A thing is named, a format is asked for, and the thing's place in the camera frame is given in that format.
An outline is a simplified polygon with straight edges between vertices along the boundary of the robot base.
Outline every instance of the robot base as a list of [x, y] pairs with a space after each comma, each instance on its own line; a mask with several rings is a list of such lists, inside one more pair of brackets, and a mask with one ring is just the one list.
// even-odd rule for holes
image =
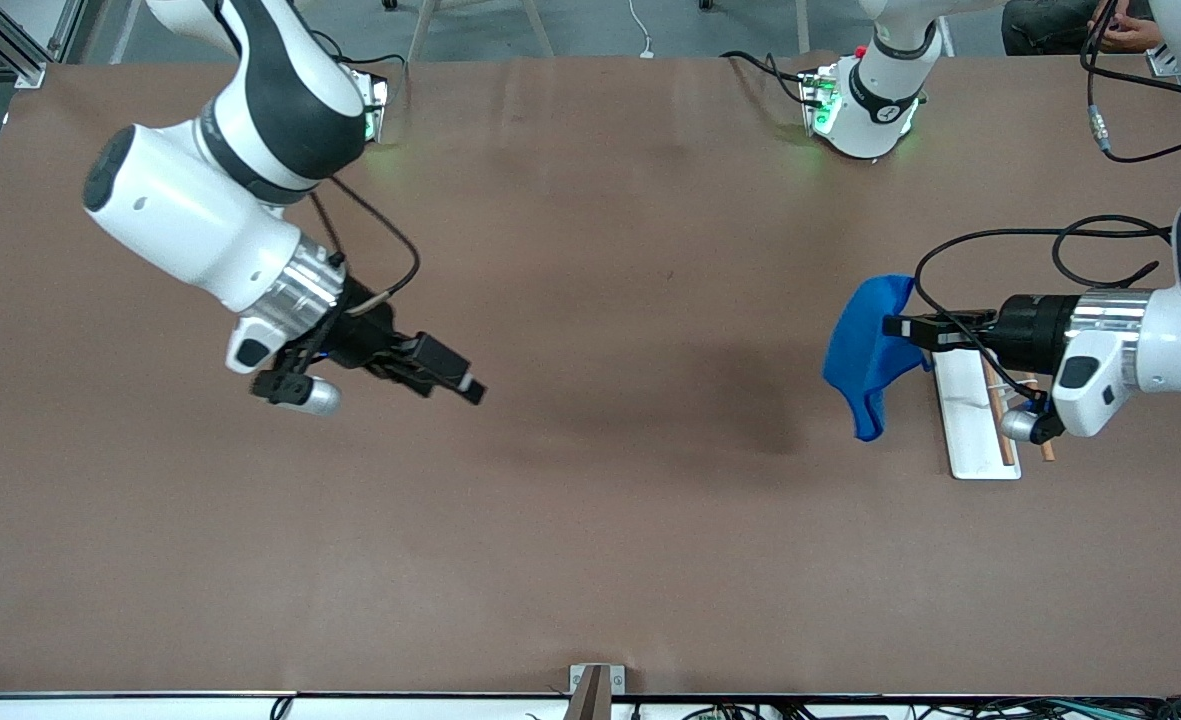
[[869, 111], [852, 99], [849, 77], [856, 61], [854, 55], [847, 55], [802, 79], [802, 97], [822, 104], [820, 107], [804, 106], [804, 126], [810, 135], [826, 138], [842, 155], [868, 161], [887, 155], [901, 136], [911, 131], [919, 100], [914, 100], [896, 122], [875, 123]]

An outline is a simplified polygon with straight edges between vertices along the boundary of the chair leg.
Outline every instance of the chair leg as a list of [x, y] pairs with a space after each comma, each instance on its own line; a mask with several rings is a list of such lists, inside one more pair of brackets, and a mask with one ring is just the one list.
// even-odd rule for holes
[[795, 0], [795, 6], [797, 19], [800, 20], [800, 54], [802, 55], [813, 50], [813, 41], [808, 31], [808, 0]]
[[430, 31], [430, 18], [439, 8], [441, 0], [420, 0], [420, 12], [417, 13], [417, 30], [412, 32], [412, 47], [407, 47], [407, 60], [420, 59], [420, 46], [425, 45]]
[[541, 44], [546, 58], [553, 58], [554, 47], [550, 46], [550, 37], [544, 34], [544, 25], [541, 24], [541, 15], [536, 12], [536, 4], [533, 0], [523, 0], [523, 9], [527, 9], [527, 21], [531, 22], [531, 32], [536, 33], [536, 41]]

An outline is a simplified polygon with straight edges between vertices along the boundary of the wooden stick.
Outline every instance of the wooden stick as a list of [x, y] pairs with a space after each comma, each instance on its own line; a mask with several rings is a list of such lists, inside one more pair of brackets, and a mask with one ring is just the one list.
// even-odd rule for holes
[[991, 401], [991, 418], [994, 420], [994, 438], [998, 441], [998, 456], [1003, 458], [1003, 465], [1011, 469], [1016, 465], [1016, 454], [1012, 452], [1012, 443], [1009, 441], [1007, 437], [1000, 432], [999, 427], [1003, 424], [1003, 411], [1007, 410], [1006, 402], [1003, 401], [1003, 387], [1000, 387], [1000, 379], [994, 373], [994, 369], [988, 366], [986, 358], [980, 356], [981, 372], [986, 377], [986, 392], [988, 400]]

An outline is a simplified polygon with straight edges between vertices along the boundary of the brown table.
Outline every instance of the brown table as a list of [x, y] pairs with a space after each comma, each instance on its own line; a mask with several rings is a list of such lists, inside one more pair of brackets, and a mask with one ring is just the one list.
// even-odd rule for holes
[[[331, 368], [329, 420], [247, 395], [221, 361], [233, 315], [79, 209], [111, 132], [191, 117], [228, 73], [54, 67], [13, 102], [0, 690], [535, 690], [609, 660], [646, 692], [1181, 692], [1181, 397], [965, 483], [929, 375], [863, 445], [818, 374], [860, 279], [947, 237], [1174, 215], [1181, 155], [1102, 159], [1074, 59], [942, 61], [874, 165], [726, 61], [416, 67], [390, 145], [344, 176], [425, 254], [402, 328], [491, 393]], [[1181, 140], [1175, 96], [1100, 94], [1120, 151]], [[357, 275], [403, 273], [324, 197]], [[1169, 264], [1074, 244], [1101, 277]], [[929, 282], [957, 307], [1074, 290], [1030, 240], [963, 247]]]

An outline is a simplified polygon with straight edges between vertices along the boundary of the black cable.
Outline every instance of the black cable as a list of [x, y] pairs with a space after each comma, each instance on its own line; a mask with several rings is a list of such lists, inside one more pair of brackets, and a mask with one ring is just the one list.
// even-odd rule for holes
[[800, 73], [787, 74], [782, 73], [781, 68], [777, 67], [777, 59], [774, 58], [772, 53], [764, 55], [764, 61], [761, 63], [758, 58], [755, 58], [755, 55], [742, 53], [740, 50], [729, 50], [727, 53], [719, 55], [719, 58], [746, 60], [756, 68], [763, 70], [763, 72], [769, 73], [769, 76], [777, 78], [777, 83], [781, 85], [782, 92], [785, 92], [787, 97], [790, 97], [791, 100], [798, 102], [800, 105], [807, 105], [810, 109], [820, 109], [820, 106], [822, 106], [822, 104], [817, 100], [802, 99], [802, 97], [795, 94], [790, 87], [787, 86], [787, 79], [789, 81], [800, 81], [800, 73], [814, 72], [814, 70], [817, 68], [800, 70]]
[[[1137, 220], [1137, 218], [1130, 218], [1130, 220], [1136, 220], [1137, 223], [1135, 224], [1138, 224], [1138, 227], [1144, 227], [1142, 225], [1142, 223], [1146, 223], [1146, 220]], [[959, 328], [959, 332], [963, 334], [963, 336], [965, 336], [971, 345], [973, 345], [978, 351], [980, 351], [981, 359], [986, 361], [988, 366], [991, 366], [994, 373], [1004, 382], [1006, 382], [1009, 387], [1014, 390], [1014, 392], [1018, 393], [1018, 395], [1025, 397], [1026, 400], [1033, 402], [1042, 402], [1044, 398], [1048, 397], [1048, 392], [1042, 390], [1031, 390], [1024, 386], [1024, 384], [1017, 382], [1014, 379], [1012, 379], [1012, 375], [1010, 375], [1007, 371], [1004, 369], [1003, 366], [999, 365], [998, 361], [994, 360], [994, 358], [991, 354], [988, 354], [988, 351], [986, 351], [986, 345], [984, 345], [980, 341], [980, 338], [977, 336], [977, 333], [971, 330], [967, 325], [963, 323], [963, 320], [957, 318], [954, 313], [947, 310], [945, 306], [939, 305], [939, 302], [937, 302], [928, 294], [928, 292], [924, 289], [924, 268], [929, 263], [931, 260], [935, 258], [937, 255], [941, 255], [946, 250], [950, 250], [951, 247], [961, 246], [964, 242], [970, 242], [983, 237], [1000, 237], [1000, 236], [1056, 237], [1061, 236], [1062, 233], [1065, 233], [1066, 236], [1103, 237], [1103, 238], [1142, 238], [1142, 237], [1154, 236], [1154, 233], [1148, 231], [1148, 229], [1140, 229], [1140, 231], [1092, 231], [1092, 229], [1078, 228], [1074, 229], [1070, 233], [1066, 233], [1065, 228], [996, 228], [996, 229], [988, 229], [988, 231], [963, 234], [963, 236], [942, 242], [938, 247], [933, 247], [932, 250], [928, 250], [927, 254], [925, 254], [924, 257], [919, 260], [919, 264], [915, 266], [914, 269], [914, 288], [919, 297], [922, 297], [924, 302], [927, 302], [927, 305], [932, 307], [933, 310], [937, 310], [937, 313], [941, 314], [942, 318], [946, 318], [957, 328]]]
[[772, 53], [764, 55], [764, 60], [766, 60], [768, 65], [772, 67], [772, 74], [777, 76], [777, 85], [781, 86], [781, 91], [785, 92], [787, 97], [790, 97], [791, 100], [798, 102], [800, 105], [807, 105], [809, 109], [820, 109], [820, 106], [822, 106], [822, 104], [817, 100], [804, 100], [802, 97], [790, 91], [790, 87], [787, 86], [787, 79], [781, 77], [781, 70], [777, 70], [777, 59], [772, 57]]
[[[1157, 81], [1157, 79], [1147, 78], [1142, 76], [1134, 76], [1130, 73], [1120, 73], [1116, 70], [1107, 70], [1097, 67], [1097, 59], [1101, 55], [1101, 45], [1105, 40], [1105, 32], [1110, 27], [1110, 18], [1114, 17], [1115, 9], [1120, 6], [1120, 0], [1110, 0], [1110, 2], [1102, 8], [1101, 14], [1096, 19], [1096, 26], [1092, 27], [1092, 32], [1088, 33], [1088, 38], [1084, 38], [1083, 46], [1079, 47], [1079, 66], [1087, 70], [1088, 73], [1088, 107], [1089, 113], [1096, 110], [1097, 117], [1100, 117], [1100, 110], [1097, 109], [1096, 92], [1094, 92], [1094, 81], [1096, 77], [1105, 77], [1111, 79], [1117, 79], [1117, 81], [1129, 81], [1134, 85], [1142, 85], [1147, 87], [1155, 87], [1159, 90], [1164, 90], [1169, 92], [1176, 92], [1181, 94], [1180, 83], [1169, 81]], [[1181, 142], [1177, 145], [1164, 148], [1163, 150], [1157, 150], [1154, 152], [1147, 152], [1147, 155], [1135, 155], [1124, 156], [1116, 155], [1109, 146], [1102, 148], [1102, 153], [1110, 161], [1115, 163], [1144, 163], [1144, 161], [1154, 161], [1156, 158], [1163, 158], [1163, 156], [1172, 155], [1174, 152], [1181, 151]]]
[[274, 705], [270, 706], [270, 720], [283, 720], [288, 716], [288, 711], [292, 711], [293, 696], [276, 698]]
[[1131, 287], [1137, 283], [1140, 279], [1146, 277], [1146, 275], [1154, 273], [1159, 268], [1159, 262], [1156, 260], [1149, 261], [1146, 266], [1142, 266], [1134, 274], [1128, 275], [1121, 281], [1092, 281], [1091, 279], [1084, 279], [1082, 275], [1075, 274], [1074, 270], [1066, 268], [1065, 261], [1061, 258], [1061, 246], [1070, 237], [1070, 233], [1076, 231], [1084, 225], [1090, 225], [1092, 223], [1129, 223], [1138, 225], [1142, 229], [1151, 233], [1151, 237], [1169, 237], [1170, 228], [1161, 228], [1156, 224], [1147, 222], [1147, 220], [1130, 218], [1125, 215], [1092, 215], [1092, 217], [1076, 220], [1076, 222], [1061, 229], [1057, 233], [1057, 238], [1052, 241], [1052, 264], [1056, 266], [1057, 270], [1064, 275], [1064, 277], [1070, 279], [1071, 282], [1079, 283], [1084, 287], [1096, 288], [1096, 290], [1117, 290], [1117, 288]]
[[[777, 77], [781, 77], [778, 70], [769, 68], [766, 64], [759, 60], [759, 58], [755, 58], [755, 55], [751, 55], [749, 53], [742, 53], [740, 50], [729, 50], [727, 53], [719, 55], [719, 58], [735, 58], [738, 60], [745, 60], [751, 65], [753, 65], [756, 68], [763, 70], [763, 72], [765, 73], [777, 74]], [[798, 78], [795, 76], [790, 76], [785, 79], [798, 79]]]
[[700, 711], [692, 711], [687, 715], [681, 716], [680, 720], [696, 720], [696, 719], [698, 719], [698, 716], [705, 715], [706, 712], [718, 712], [718, 711], [719, 711], [719, 706], [712, 705], [710, 707], [703, 707]]
[[[1025, 712], [1009, 714], [1007, 711], [1023, 708]], [[979, 720], [1061, 720], [1069, 711], [1064, 707], [1048, 705], [1043, 698], [1012, 698], [1012, 700], [993, 700], [973, 708], [973, 716]]]
[[315, 205], [315, 212], [319, 214], [319, 220], [324, 223], [324, 230], [328, 233], [328, 241], [333, 243], [333, 254], [328, 256], [328, 264], [333, 268], [340, 268], [344, 261], [346, 261], [346, 251], [342, 249], [342, 238], [337, 234], [337, 228], [333, 227], [333, 220], [328, 217], [328, 210], [324, 209], [324, 201], [319, 199], [319, 194], [314, 190], [309, 191], [309, 201]]
[[333, 40], [333, 37], [328, 35], [328, 33], [319, 30], [312, 30], [309, 34], [320, 38], [320, 40], [326, 40], [328, 41], [328, 45], [333, 46], [333, 51], [331, 51], [329, 55], [334, 63], [340, 63], [346, 55], [346, 53], [342, 53], [342, 46], [338, 45], [337, 41]]
[[402, 242], [404, 247], [407, 248], [407, 251], [412, 254], [412, 268], [407, 269], [407, 273], [404, 273], [403, 277], [399, 279], [398, 282], [394, 282], [389, 288], [385, 288], [384, 295], [386, 297], [393, 296], [396, 292], [400, 292], [403, 290], [404, 287], [407, 287], [407, 283], [412, 282], [412, 279], [416, 277], [417, 271], [420, 271], [420, 251], [417, 250], [417, 246], [413, 246], [412, 241], [407, 240], [407, 235], [404, 234], [402, 229], [399, 229], [394, 224], [394, 222], [392, 222], [392, 220], [386, 218], [384, 212], [376, 209], [376, 207], [372, 205], [371, 202], [364, 199], [363, 196], [360, 196], [360, 194], [354, 192], [352, 188], [348, 186], [348, 184], [346, 184], [346, 182], [338, 178], [337, 176], [331, 177], [329, 181], [333, 181], [335, 186], [341, 188], [342, 192], [345, 192], [350, 197], [350, 199], [357, 202], [357, 204], [361, 209], [367, 210], [367, 212], [372, 215], [372, 217], [377, 218], [378, 222], [384, 224], [385, 229], [389, 229], [390, 234], [393, 234], [393, 236], [399, 242]]
[[[305, 373], [308, 366], [314, 365], [317, 360], [320, 359], [319, 351], [324, 346], [324, 340], [328, 338], [333, 328], [337, 327], [337, 320], [346, 310], [347, 300], [350, 299], [350, 287], [344, 286], [340, 295], [337, 296], [337, 305], [329, 307], [328, 313], [324, 315], [324, 322], [317, 326], [314, 332], [311, 333], [309, 340], [306, 342], [306, 352], [296, 355], [293, 360], [292, 372], [293, 373]], [[288, 703], [292, 703], [292, 698], [288, 698]]]
[[766, 720], [763, 716], [762, 712], [758, 712], [756, 708], [742, 707], [739, 705], [733, 705], [732, 708], [733, 708], [733, 711], [737, 711], [737, 719], [738, 720], [740, 720], [740, 718], [745, 716], [745, 715], [750, 715], [751, 720]]
[[342, 55], [342, 58], [340, 58], [340, 60], [342, 60], [342, 63], [351, 63], [351, 64], [354, 64], [354, 65], [367, 65], [367, 64], [372, 64], [372, 63], [384, 63], [386, 60], [398, 60], [399, 63], [402, 63], [404, 65], [407, 65], [407, 58], [404, 58], [404, 55], [399, 55], [398, 53], [390, 53], [389, 55], [380, 55], [380, 58], [358, 59], [358, 60], [354, 59], [354, 58], [347, 58], [346, 55]]

